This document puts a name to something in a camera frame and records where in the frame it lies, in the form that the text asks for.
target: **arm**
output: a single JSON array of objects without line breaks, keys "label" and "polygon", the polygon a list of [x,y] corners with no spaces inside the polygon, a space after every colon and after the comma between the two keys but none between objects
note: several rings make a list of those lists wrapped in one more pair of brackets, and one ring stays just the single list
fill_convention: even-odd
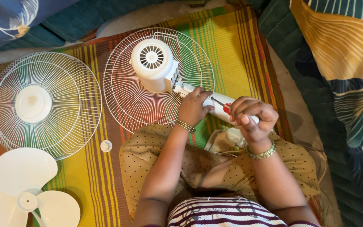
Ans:
[{"label": "arm", "polygon": [[[206,92],[203,88],[195,88],[183,99],[179,120],[190,126],[196,126],[208,111],[214,108],[213,106],[203,108],[204,100],[211,94],[212,92]],[[140,227],[148,224],[166,226],[169,205],[179,182],[188,136],[189,131],[178,124],[172,129],[162,152],[145,179],[133,226]]]},{"label": "arm", "polygon": [[[270,104],[250,97],[240,97],[231,106],[231,121],[240,127],[249,150],[262,153],[271,147],[268,134],[274,127],[278,113]],[[250,117],[257,115],[259,123]],[[262,160],[253,160],[256,183],[265,207],[289,224],[296,220],[318,223],[307,205],[294,176],[275,152]]]}]

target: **striped floor mat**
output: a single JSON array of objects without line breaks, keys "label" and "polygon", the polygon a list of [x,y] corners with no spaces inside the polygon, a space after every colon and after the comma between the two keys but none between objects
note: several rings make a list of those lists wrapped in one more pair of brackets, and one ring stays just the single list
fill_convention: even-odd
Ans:
[{"label": "striped floor mat", "polygon": [[[203,47],[213,66],[217,92],[233,98],[252,96],[272,104],[280,114],[275,131],[285,140],[292,141],[282,95],[265,39],[258,32],[253,9],[237,10],[226,5],[171,19],[156,26],[181,31]],[[102,83],[108,56],[131,33],[54,51],[80,59]],[[0,65],[0,72],[7,64]],[[78,201],[82,212],[81,227],[130,225],[118,160],[119,147],[130,133],[116,122],[103,102],[102,120],[92,139],[76,154],[58,161],[58,175],[44,187],[45,190],[64,191]],[[227,127],[226,123],[207,115],[189,142],[204,147],[214,129]],[[100,151],[99,144],[107,139],[113,143],[113,149],[104,153]],[[38,226],[36,223],[32,217],[29,218],[29,226]]]}]

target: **floor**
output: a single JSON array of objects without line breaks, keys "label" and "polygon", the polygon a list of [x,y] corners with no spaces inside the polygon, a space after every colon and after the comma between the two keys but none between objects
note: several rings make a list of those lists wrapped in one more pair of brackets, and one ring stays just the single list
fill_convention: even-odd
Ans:
[{"label": "floor", "polygon": [[[195,11],[203,9],[221,7],[226,4],[226,0],[211,0],[204,8],[190,8],[182,2],[163,3],[153,5],[150,7],[142,8],[126,16],[123,16],[115,21],[109,21],[98,29],[97,38],[112,36],[120,34],[129,30],[146,27],[156,24],[171,18],[176,18]],[[66,46],[71,46],[75,43],[67,43]],[[56,48],[27,48],[15,49],[0,52],[0,64],[12,61],[30,53],[39,51],[48,51]],[[320,166],[320,175],[325,169],[325,161],[322,157],[323,154],[318,152],[322,150],[322,143],[313,123],[312,116],[310,115],[305,102],[303,101],[299,90],[296,88],[294,81],[289,75],[288,70],[285,68],[281,60],[275,54],[274,50],[269,46],[271,59],[277,74],[280,89],[284,97],[285,110],[287,113],[291,132],[296,144],[310,147],[313,150],[310,153]],[[322,207],[325,211],[328,209],[327,216],[325,217],[325,226],[340,227],[342,222],[340,214],[335,202],[335,196],[330,179],[330,172],[328,168],[324,175],[323,180],[320,182],[322,189]]]}]

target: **white three-blade propeller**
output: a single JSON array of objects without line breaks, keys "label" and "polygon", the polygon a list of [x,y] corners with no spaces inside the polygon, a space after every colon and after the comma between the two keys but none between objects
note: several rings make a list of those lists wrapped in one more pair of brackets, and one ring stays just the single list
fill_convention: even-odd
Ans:
[{"label": "white three-blade propeller", "polygon": [[64,192],[41,190],[57,170],[54,158],[36,148],[18,148],[1,155],[0,227],[26,227],[29,212],[40,226],[77,226],[80,209],[75,199]]}]

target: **white wire fan guard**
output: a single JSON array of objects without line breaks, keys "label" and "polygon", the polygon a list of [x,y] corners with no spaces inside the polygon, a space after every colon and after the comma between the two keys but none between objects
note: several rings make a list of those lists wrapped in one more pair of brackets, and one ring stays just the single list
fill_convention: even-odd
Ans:
[{"label": "white wire fan guard", "polygon": [[33,147],[66,158],[90,140],[101,113],[99,82],[73,56],[29,54],[0,75],[0,143],[7,150]]},{"label": "white wire fan guard", "polygon": [[193,86],[214,90],[214,73],[207,54],[189,36],[168,28],[146,28],[123,39],[104,69],[103,91],[115,120],[130,132],[150,124],[169,124],[178,117],[183,98],[174,92],[153,93],[141,83],[131,54],[141,41],[155,38],[167,44],[179,62],[180,78]]}]

